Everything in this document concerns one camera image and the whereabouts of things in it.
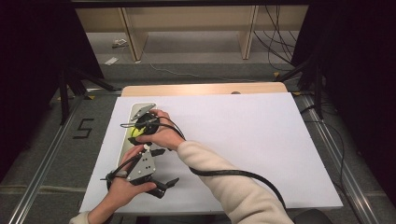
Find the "white tabletop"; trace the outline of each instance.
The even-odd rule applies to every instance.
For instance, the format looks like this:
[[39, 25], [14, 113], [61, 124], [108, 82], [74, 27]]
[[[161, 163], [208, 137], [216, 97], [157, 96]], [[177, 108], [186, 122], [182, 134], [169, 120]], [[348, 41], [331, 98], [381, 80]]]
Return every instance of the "white tabletop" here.
[[[126, 132], [120, 124], [128, 121], [134, 104], [151, 102], [170, 114], [188, 140], [199, 141], [240, 169], [270, 180], [288, 208], [342, 206], [292, 96], [260, 93], [120, 97], [80, 212], [92, 210], [106, 195], [106, 182], [100, 178], [117, 167]], [[222, 212], [210, 190], [175, 152], [166, 151], [155, 160], [157, 180], [166, 183], [179, 177], [179, 182], [162, 199], [140, 194], [118, 212], [135, 215]]]

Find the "gray carpet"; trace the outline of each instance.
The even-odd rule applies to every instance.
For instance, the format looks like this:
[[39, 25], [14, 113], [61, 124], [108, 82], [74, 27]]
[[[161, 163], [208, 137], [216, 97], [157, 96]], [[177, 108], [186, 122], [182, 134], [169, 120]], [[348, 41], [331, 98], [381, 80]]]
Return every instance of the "gray carpet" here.
[[[274, 69], [268, 64], [154, 64], [154, 66], [172, 70], [179, 74], [195, 74], [202, 77], [180, 76], [159, 72], [152, 69], [149, 64], [102, 65], [102, 69], [106, 81], [116, 87], [148, 84], [244, 82], [216, 77], [258, 81], [272, 81], [274, 79]], [[275, 64], [275, 66], [283, 66], [284, 69], [288, 68], [285, 64]], [[286, 82], [289, 90], [297, 89], [295, 87], [296, 81]], [[95, 87], [88, 81], [85, 84], [88, 88]], [[117, 97], [118, 95], [114, 94], [98, 94], [93, 100], [84, 100], [78, 107], [60, 151], [47, 174], [39, 194], [35, 198], [25, 223], [65, 223], [70, 217], [78, 213], [84, 190], [88, 186]], [[310, 96], [295, 97], [295, 102], [300, 110], [306, 107], [303, 102], [304, 97]], [[324, 95], [323, 101], [330, 102], [330, 99]], [[60, 101], [57, 100], [57, 95], [54, 96], [51, 105], [52, 109], [41, 120], [35, 136], [31, 139], [30, 148], [21, 153], [0, 185], [0, 223], [7, 223], [12, 210], [22, 196], [23, 190], [30, 183], [35, 170], [50, 147], [51, 141], [59, 128], [61, 106]], [[336, 131], [331, 129], [337, 146], [340, 147], [342, 143], [344, 144], [346, 162], [373, 206], [379, 223], [396, 223], [394, 206], [373, 178], [370, 170], [365, 165], [364, 159], [357, 154], [357, 149], [343, 121], [336, 115], [331, 105], [324, 105], [323, 108], [325, 110], [325, 122], [332, 125], [341, 134], [339, 136]], [[310, 120], [308, 113], [305, 112], [303, 114], [304, 120]], [[83, 119], [93, 119], [84, 122], [84, 125], [86, 125], [84, 127], [90, 127], [92, 131], [88, 138], [76, 139], [74, 137], [82, 136], [86, 133], [85, 131], [78, 131], [78, 126]], [[306, 124], [331, 179], [338, 183], [339, 173], [315, 125], [314, 123]], [[340, 191], [339, 194], [343, 200], [344, 207], [325, 211], [325, 213], [335, 224], [357, 223], [357, 219], [347, 203], [346, 197], [348, 196], [343, 195]], [[291, 217], [301, 212], [301, 210], [288, 211]], [[132, 217], [122, 217], [121, 215], [117, 215], [112, 221], [112, 223], [131, 222], [133, 222]]]

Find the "black wire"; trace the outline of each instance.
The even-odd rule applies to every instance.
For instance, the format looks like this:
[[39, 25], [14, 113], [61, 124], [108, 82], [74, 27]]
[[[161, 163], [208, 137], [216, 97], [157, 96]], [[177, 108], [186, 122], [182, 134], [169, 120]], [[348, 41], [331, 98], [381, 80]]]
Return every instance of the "black wire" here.
[[275, 54], [275, 56], [277, 56], [278, 58], [280, 58], [281, 60], [283, 60], [286, 63], [290, 63], [289, 60], [285, 59], [284, 57], [280, 56], [276, 51], [274, 51], [273, 49], [271, 49], [267, 44], [264, 43], [264, 41], [262, 41], [259, 36], [256, 34], [256, 32], [254, 31], [253, 34], [259, 39], [260, 43], [262, 43], [262, 45], [268, 49], [268, 51], [271, 51], [271, 53]]
[[279, 40], [283, 43], [282, 45], [282, 49], [283, 46], [285, 46], [285, 48], [288, 50], [288, 53], [290, 54], [290, 56], [292, 57], [292, 54], [288, 48], [288, 45], [286, 44], [286, 41], [283, 39], [282, 35], [280, 34], [280, 27], [279, 27], [279, 16], [280, 16], [280, 6], [276, 6], [276, 27], [277, 27], [277, 33], [279, 35]]
[[[286, 44], [286, 42], [284, 41], [282, 35], [281, 35], [280, 32], [279, 32], [279, 11], [280, 11], [279, 6], [276, 6], [276, 23], [274, 22], [274, 20], [273, 20], [273, 18], [272, 18], [272, 16], [271, 16], [271, 14], [270, 14], [270, 12], [269, 12], [267, 6], [265, 6], [265, 10], [267, 11], [268, 16], [270, 17], [271, 23], [272, 23], [273, 26], [274, 26], [274, 33], [273, 33], [273, 38], [272, 38], [272, 39], [274, 39], [275, 33], [277, 33], [277, 34], [279, 35], [279, 40], [280, 40], [281, 42], [283, 42], [284, 44]], [[286, 54], [287, 58], [290, 60], [289, 55], [287, 54], [286, 51], [285, 51], [285, 54]]]
[[281, 60], [285, 61], [286, 63], [290, 63], [290, 62], [289, 62], [287, 59], [285, 59], [284, 57], [280, 56], [276, 51], [274, 51], [273, 49], [271, 49], [268, 45], [266, 45], [266, 44], [259, 38], [259, 36], [256, 34], [256, 32], [253, 32], [253, 34], [254, 34], [255, 36], [257, 36], [257, 38], [258, 38], [259, 41], [262, 43], [262, 45], [263, 45], [265, 48], [268, 49], [268, 63], [269, 63], [275, 70], [289, 72], [290, 70], [277, 68], [277, 67], [275, 67], [275, 66], [271, 63], [271, 60], [270, 60], [270, 51], [271, 51], [275, 56], [277, 56], [277, 57], [280, 58]]
[[[282, 42], [283, 38], [282, 38], [282, 36], [280, 35], [280, 32], [279, 32], [279, 10], [280, 10], [279, 7], [276, 6], [276, 28], [275, 28], [274, 33], [273, 33], [273, 39], [274, 39], [275, 33], [277, 31], [278, 36], [279, 36], [279, 40], [280, 40], [280, 42]], [[291, 59], [289, 58], [288, 53], [286, 53], [286, 50], [285, 50], [285, 47], [284, 47], [283, 44], [281, 45], [281, 47], [283, 49], [283, 52], [285, 52], [286, 57], [289, 59], [289, 61], [291, 61]]]
[[[313, 108], [315, 108], [315, 105], [309, 105], [307, 108], [305, 108], [305, 109], [303, 109], [302, 111], [300, 111], [300, 114], [303, 114], [303, 113], [305, 113], [307, 110], [313, 109]], [[337, 116], [337, 114], [334, 114], [334, 113], [332, 113], [332, 112], [326, 111], [326, 110], [324, 110], [323, 108], [321, 108], [321, 111], [323, 111], [323, 112], [325, 112], [325, 113], [327, 113], [327, 114], [330, 114], [330, 115], [335, 115], [335, 116]]]
[[[170, 128], [173, 131], [175, 131], [178, 135], [180, 135], [184, 140], [184, 134], [182, 133], [182, 131], [177, 127], [177, 125], [170, 120], [169, 118], [166, 117], [158, 117], [158, 119], [167, 119], [169, 121], [171, 121], [175, 126], [171, 126], [169, 124], [164, 124], [164, 123], [151, 123], [151, 122], [144, 122], [144, 123], [135, 123], [134, 125], [158, 125], [158, 126], [163, 126], [166, 128]], [[133, 123], [125, 123], [125, 124], [121, 124], [120, 126], [123, 128], [127, 128], [127, 127], [133, 127], [133, 126], [129, 126], [132, 125]], [[126, 162], [124, 162], [122, 165], [120, 165], [115, 171], [111, 172], [110, 174], [108, 174], [106, 176], [106, 180], [107, 180], [107, 188], [110, 188], [111, 185], [111, 181], [112, 179], [114, 179], [115, 175], [117, 174], [117, 172], [120, 171], [120, 169], [122, 169], [122, 167], [124, 167], [126, 164], [128, 164], [129, 162], [132, 162], [136, 159], [140, 159], [141, 155], [137, 155], [135, 157], [132, 157], [131, 159], [127, 160]], [[250, 177], [250, 178], [255, 178], [260, 180], [262, 183], [266, 184], [276, 195], [276, 197], [280, 200], [280, 202], [282, 203], [284, 209], [286, 210], [286, 205], [285, 205], [285, 201], [282, 198], [282, 195], [280, 194], [279, 190], [277, 190], [277, 188], [267, 179], [265, 179], [264, 177], [260, 176], [260, 175], [256, 175], [254, 173], [248, 172], [248, 171], [241, 171], [241, 170], [219, 170], [219, 171], [198, 171], [195, 170], [193, 168], [190, 167], [190, 170], [196, 174], [196, 175], [201, 175], [201, 176], [214, 176], [214, 175], [241, 175], [241, 176], [246, 176], [246, 177]]]
[[166, 118], [166, 117], [158, 117], [159, 119], [167, 119], [167, 120], [169, 120], [170, 122], [172, 122], [173, 123], [173, 125], [175, 125], [175, 127], [178, 129], [178, 134], [180, 135], [180, 137], [182, 137], [184, 140], [186, 140], [186, 138], [184, 137], [184, 134], [183, 134], [183, 132], [178, 128], [178, 126], [171, 120], [171, 119], [169, 119], [169, 118]]
[[199, 171], [195, 170], [194, 168], [190, 167], [190, 170], [192, 171], [193, 174], [195, 175], [200, 175], [200, 176], [215, 176], [215, 175], [241, 175], [241, 176], [246, 176], [250, 178], [255, 178], [260, 180], [262, 183], [267, 185], [276, 195], [276, 197], [280, 200], [280, 202], [283, 205], [283, 208], [286, 210], [286, 205], [285, 201], [282, 198], [282, 195], [280, 194], [279, 190], [266, 178], [256, 175], [254, 173], [248, 172], [248, 171], [241, 171], [241, 170], [217, 170], [217, 171]]
[[291, 37], [293, 37], [294, 41], [297, 41], [296, 37], [294, 37], [294, 35], [291, 33], [291, 31], [289, 31], [289, 34], [291, 35]]
[[344, 146], [344, 141], [343, 141], [342, 135], [341, 135], [341, 134], [338, 132], [338, 130], [335, 129], [332, 125], [330, 125], [330, 124], [328, 124], [328, 123], [325, 123], [325, 122], [323, 122], [323, 121], [305, 120], [304, 122], [305, 122], [305, 123], [319, 123], [319, 124], [322, 124], [322, 125], [324, 125], [324, 126], [326, 126], [326, 127], [332, 128], [332, 129], [338, 134], [338, 137], [339, 137], [339, 139], [340, 139], [340, 141], [341, 141], [341, 149], [342, 149], [341, 167], [340, 167], [340, 176], [339, 176], [339, 178], [340, 178], [339, 181], [340, 181], [341, 186], [337, 185], [334, 181], [332, 181], [332, 182], [333, 182], [334, 185], [335, 185], [337, 188], [339, 188], [339, 189], [342, 191], [342, 193], [345, 195], [346, 200], [347, 200], [347, 202], [348, 202], [350, 208], [352, 209], [353, 214], [355, 215], [356, 219], [357, 219], [357, 220], [359, 221], [359, 223], [361, 224], [361, 223], [362, 223], [362, 222], [361, 222], [361, 219], [360, 219], [360, 217], [358, 216], [358, 213], [356, 212], [355, 207], [353, 206], [352, 202], [351, 202], [351, 201], [349, 200], [349, 198], [347, 197], [347, 192], [346, 192], [346, 190], [345, 190], [345, 188], [344, 188], [343, 174], [344, 174], [344, 161], [345, 161], [346, 150], [345, 150], [345, 146]]
[[[267, 33], [265, 33], [265, 31], [262, 31], [267, 37], [268, 37], [268, 39], [272, 39], [272, 37], [271, 36], [269, 36]], [[287, 45], [287, 46], [289, 46], [289, 47], [291, 47], [291, 48], [295, 48], [293, 45], [290, 45], [290, 44], [286, 44], [286, 43], [282, 43], [282, 42], [279, 42], [279, 41], [277, 41], [277, 40], [275, 40], [275, 39], [273, 39], [273, 41], [274, 42], [276, 42], [277, 44], [281, 44], [281, 45]]]
[[300, 93], [300, 94], [294, 94], [293, 91], [291, 91], [291, 93], [293, 94], [294, 97], [298, 97], [298, 96], [304, 96], [304, 95], [309, 95], [309, 96], [315, 96], [314, 93], [312, 92], [308, 92], [308, 93]]

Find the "person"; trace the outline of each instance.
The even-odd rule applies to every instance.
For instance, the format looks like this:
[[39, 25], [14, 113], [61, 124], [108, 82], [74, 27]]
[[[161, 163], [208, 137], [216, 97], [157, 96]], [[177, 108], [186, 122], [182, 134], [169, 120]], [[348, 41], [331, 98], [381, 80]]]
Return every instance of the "person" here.
[[[150, 110], [160, 117], [160, 123], [173, 125], [169, 115], [161, 110]], [[141, 135], [138, 142], [152, 142], [174, 150], [178, 157], [195, 170], [235, 170], [229, 161], [209, 147], [195, 141], [186, 141], [172, 129], [160, 126], [155, 134]], [[143, 150], [135, 146], [125, 153], [123, 161]], [[214, 197], [221, 203], [224, 213], [232, 223], [293, 223], [277, 197], [253, 179], [245, 176], [200, 176]], [[91, 212], [80, 213], [69, 224], [104, 223], [118, 208], [129, 203], [137, 194], [155, 189], [154, 183], [134, 186], [124, 178], [116, 177], [106, 197]]]

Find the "metal frame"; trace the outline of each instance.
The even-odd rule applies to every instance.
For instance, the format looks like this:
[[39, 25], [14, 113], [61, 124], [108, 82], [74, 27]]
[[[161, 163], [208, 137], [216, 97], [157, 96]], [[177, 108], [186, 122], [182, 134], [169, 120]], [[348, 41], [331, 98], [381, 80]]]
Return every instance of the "metal frame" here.
[[[304, 104], [306, 106], [312, 105], [314, 102], [312, 98], [304, 96]], [[313, 121], [321, 121], [318, 115], [313, 111], [309, 110], [309, 115], [311, 116]], [[343, 157], [342, 149], [340, 149], [334, 142], [332, 135], [329, 129], [325, 125], [320, 125], [316, 123], [316, 127], [318, 132], [325, 143], [326, 148], [329, 150], [329, 153], [334, 161], [334, 164], [338, 171], [341, 171], [341, 161]], [[361, 221], [364, 223], [379, 223], [378, 219], [375, 216], [373, 207], [370, 205], [367, 198], [364, 196], [363, 191], [361, 190], [360, 185], [358, 184], [355, 176], [349, 169], [349, 166], [346, 161], [344, 161], [344, 168], [343, 168], [343, 180], [345, 186], [350, 193], [350, 197], [352, 198], [355, 208], [358, 210]]]
[[44, 182], [44, 179], [52, 165], [54, 158], [56, 157], [59, 148], [64, 141], [64, 137], [66, 132], [68, 131], [69, 125], [73, 121], [74, 115], [78, 109], [78, 106], [81, 104], [84, 96], [77, 96], [74, 99], [74, 103], [71, 108], [71, 113], [68, 119], [65, 121], [63, 125], [59, 128], [58, 132], [56, 133], [54, 139], [52, 140], [49, 149], [44, 156], [43, 161], [40, 163], [35, 175], [30, 182], [29, 186], [27, 187], [26, 191], [24, 192], [23, 196], [21, 197], [20, 202], [16, 206], [14, 213], [11, 216], [11, 219], [8, 223], [23, 223], [25, 220], [34, 200], [35, 196], [37, 195], [41, 184]]
[[71, 0], [56, 2], [56, 5], [71, 5], [75, 8], [89, 7], [215, 7], [215, 6], [278, 6], [278, 5], [326, 5], [334, 0]]

